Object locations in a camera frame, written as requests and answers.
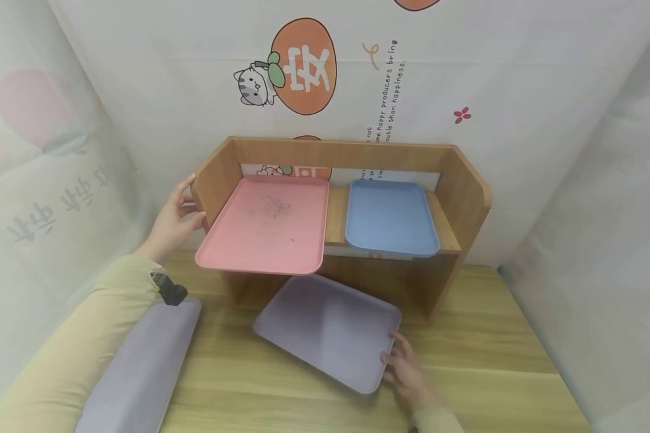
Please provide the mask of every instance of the tray rim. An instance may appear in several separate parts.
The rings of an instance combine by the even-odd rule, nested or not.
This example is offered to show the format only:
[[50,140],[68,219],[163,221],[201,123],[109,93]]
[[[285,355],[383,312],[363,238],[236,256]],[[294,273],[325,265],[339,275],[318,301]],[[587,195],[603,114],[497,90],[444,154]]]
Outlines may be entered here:
[[[211,268],[207,267],[203,264],[201,264],[200,260],[198,260],[198,256],[200,255],[200,252],[205,250],[207,248],[207,245],[209,243],[210,235],[212,233],[212,230],[215,230],[215,227],[219,223],[221,223],[221,220],[226,218],[226,216],[229,214],[229,204],[231,201],[234,199],[234,195],[237,194],[237,191],[239,191],[241,188],[246,188],[246,185],[248,183],[292,183],[292,184],[313,184],[315,186],[319,186],[321,188],[324,188],[325,190],[325,206],[323,209],[323,227],[322,227],[322,246],[320,247],[320,260],[318,260],[317,265],[315,269],[309,271],[309,272],[271,272],[269,270],[248,270],[248,269],[238,269],[238,268]],[[214,270],[219,270],[219,271],[228,271],[228,272],[246,272],[249,274],[271,274],[271,275],[311,275],[317,272],[318,269],[323,264],[323,260],[325,257],[325,231],[327,229],[327,209],[328,209],[328,204],[329,204],[329,199],[330,199],[330,182],[326,179],[322,179],[320,177],[287,177],[287,176],[261,176],[257,174],[251,174],[249,176],[244,176],[238,181],[237,186],[234,188],[234,191],[231,193],[229,196],[229,199],[226,200],[226,203],[224,204],[223,208],[221,209],[219,215],[217,215],[216,219],[214,220],[214,224],[212,224],[212,227],[209,228],[207,233],[205,234],[205,238],[202,239],[202,242],[200,243],[199,247],[197,248],[196,253],[194,254],[194,260],[196,261],[196,264],[203,268],[203,269],[214,269]]]
[[[309,279],[320,280],[322,282],[328,283],[330,286],[333,286],[334,288],[337,288],[338,290],[343,290],[344,292],[350,292],[353,295],[360,296],[360,297],[363,297],[363,298],[365,298],[367,300],[370,300],[370,301],[374,302],[375,304],[378,304],[378,305],[383,304],[384,306],[389,306],[394,311],[394,313],[396,313],[396,316],[398,318],[395,321],[397,324],[394,325],[393,329],[395,331],[398,331],[399,328],[400,328],[400,325],[402,324],[402,311],[400,309],[398,309],[398,307],[390,304],[390,302],[385,302],[384,300],[381,300],[381,299],[378,299],[378,298],[376,298],[374,296],[368,295],[367,293],[361,292],[360,290],[356,290],[353,287],[349,287],[346,284],[342,284],[342,283],[340,283],[338,281],[331,280],[329,278],[323,277],[323,275],[308,274],[308,275],[293,275],[291,278],[289,278],[287,280],[286,283],[284,283],[284,285],[279,289],[279,291],[276,293],[276,295],[274,297],[272,297],[270,302],[264,307],[264,309],[262,309],[262,311],[260,311],[260,314],[257,316],[255,321],[253,322],[253,324],[251,326],[253,332],[256,333],[258,336],[262,337],[263,339],[265,339],[266,341],[270,342],[272,345],[274,345],[276,347],[279,347],[281,350],[287,352],[289,355],[292,355],[293,357],[295,357],[295,358],[297,358],[297,359],[299,359],[299,360],[301,360],[303,362],[306,362],[306,364],[312,366],[316,370],[319,370],[322,373],[325,373],[326,375],[328,375],[329,377],[337,380],[339,383],[343,384],[345,387],[347,387],[349,389],[352,389],[354,392],[360,393],[363,396],[368,396],[368,395],[376,392],[378,390],[378,388],[380,387],[380,383],[383,380],[383,374],[385,373],[385,364],[384,363],[382,364],[383,368],[381,368],[381,370],[380,370],[380,377],[378,377],[376,379],[376,384],[372,389],[370,389],[370,390],[369,389],[365,389],[365,390],[356,389],[356,388],[352,387],[351,384],[348,384],[347,382],[345,382],[343,379],[338,378],[336,375],[334,375],[332,373],[329,373],[328,371],[320,369],[319,367],[311,364],[311,362],[309,362],[307,360],[304,360],[301,356],[298,356],[298,355],[294,354],[293,352],[287,350],[283,346],[278,345],[278,343],[276,343],[273,340],[263,336],[263,334],[261,334],[260,332],[258,332],[256,330],[256,324],[258,323],[260,318],[262,318],[262,315],[265,313],[265,311],[267,311],[270,308],[270,305],[272,305],[273,302],[278,301],[280,298],[284,297],[285,296],[284,293],[287,292],[284,289],[288,288],[288,286],[291,286],[292,284],[294,284],[294,281],[296,281],[299,278],[309,278]],[[388,354],[392,350],[392,346],[394,345],[394,342],[395,342],[395,339],[393,337],[393,338],[390,339],[389,347],[386,349]]]
[[[356,242],[352,242],[350,240],[350,235],[349,235],[349,215],[351,215],[351,204],[352,204],[352,196],[353,194],[351,193],[352,188],[354,187],[354,183],[357,184],[367,184],[367,182],[376,182],[376,183],[394,183],[394,184],[401,184],[401,185],[406,185],[411,189],[415,189],[424,199],[424,217],[426,219],[427,225],[431,228],[433,231],[434,238],[436,240],[435,245],[436,247],[435,251],[432,253],[418,253],[418,252],[410,252],[410,251],[395,251],[395,250],[378,250],[375,248],[368,248],[368,247],[362,247],[360,244],[357,244]],[[387,254],[401,254],[403,256],[409,256],[409,257],[422,257],[422,258],[429,258],[433,257],[436,254],[438,254],[438,251],[441,249],[441,242],[438,238],[438,232],[436,231],[436,227],[433,222],[433,215],[431,215],[431,209],[429,207],[429,201],[426,199],[426,192],[422,187],[417,185],[416,183],[413,182],[397,182],[397,181],[390,181],[390,180],[368,180],[368,179],[356,179],[351,181],[349,183],[349,198],[348,198],[348,203],[347,203],[347,222],[344,227],[344,240],[349,244],[349,246],[352,246],[354,248],[358,248],[359,250],[365,250],[365,251],[372,251],[372,252],[380,252],[380,253],[387,253]]]

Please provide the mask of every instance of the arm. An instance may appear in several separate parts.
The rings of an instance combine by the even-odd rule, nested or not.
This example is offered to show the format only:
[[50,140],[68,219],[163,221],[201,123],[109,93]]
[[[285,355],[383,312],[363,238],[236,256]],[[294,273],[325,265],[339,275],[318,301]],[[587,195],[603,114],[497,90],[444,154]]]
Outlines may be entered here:
[[412,411],[412,425],[419,433],[463,433],[453,413],[446,409],[421,370],[412,346],[402,334],[390,329],[396,346],[380,356],[389,369],[383,374]]
[[0,433],[75,431],[84,403],[125,337],[159,300],[150,273],[162,272],[157,263],[201,228],[205,213],[183,195],[193,180],[194,175],[176,186],[147,241],[106,270],[24,368],[0,402]]

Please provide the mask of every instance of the hand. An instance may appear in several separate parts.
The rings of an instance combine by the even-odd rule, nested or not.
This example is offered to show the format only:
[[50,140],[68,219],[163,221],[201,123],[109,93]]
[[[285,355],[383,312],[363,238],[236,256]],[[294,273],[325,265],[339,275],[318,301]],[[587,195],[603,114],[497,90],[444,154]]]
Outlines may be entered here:
[[380,353],[381,359],[388,365],[383,379],[394,386],[412,413],[424,407],[440,405],[440,400],[431,389],[407,338],[394,329],[389,332],[395,337],[395,346],[390,354]]
[[[169,200],[156,216],[150,236],[135,251],[135,254],[160,263],[166,256],[182,247],[191,237],[192,232],[202,227],[205,213],[197,213],[193,197],[183,195],[185,189],[191,186],[194,178],[195,176],[192,174],[173,188]],[[185,216],[192,213],[196,214],[192,218],[184,220]]]

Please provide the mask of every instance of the blue tray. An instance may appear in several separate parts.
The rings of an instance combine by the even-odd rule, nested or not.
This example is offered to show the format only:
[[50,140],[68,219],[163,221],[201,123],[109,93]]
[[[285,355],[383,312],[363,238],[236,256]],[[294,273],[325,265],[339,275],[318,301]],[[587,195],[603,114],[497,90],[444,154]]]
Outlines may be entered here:
[[440,250],[426,193],[407,182],[351,183],[344,238],[352,247],[430,257]]

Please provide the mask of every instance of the pink tray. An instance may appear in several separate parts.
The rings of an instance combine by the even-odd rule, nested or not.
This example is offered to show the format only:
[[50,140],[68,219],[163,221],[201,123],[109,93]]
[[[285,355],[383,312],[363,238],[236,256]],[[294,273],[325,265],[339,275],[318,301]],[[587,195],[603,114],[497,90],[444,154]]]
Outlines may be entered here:
[[197,264],[312,274],[323,260],[329,192],[329,182],[317,177],[244,177],[199,247]]

